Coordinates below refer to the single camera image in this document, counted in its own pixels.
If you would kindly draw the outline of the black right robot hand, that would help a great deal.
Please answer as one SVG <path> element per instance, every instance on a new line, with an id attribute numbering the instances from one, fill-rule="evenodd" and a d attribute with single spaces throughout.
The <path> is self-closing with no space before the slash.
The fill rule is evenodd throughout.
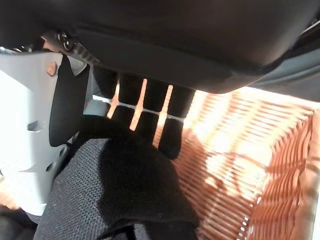
<path id="1" fill-rule="evenodd" d="M 274 70 L 320 9 L 317 0 L 3 0 L 1 171 L 41 216 L 78 131 L 87 75 L 69 58 L 225 93 Z"/>

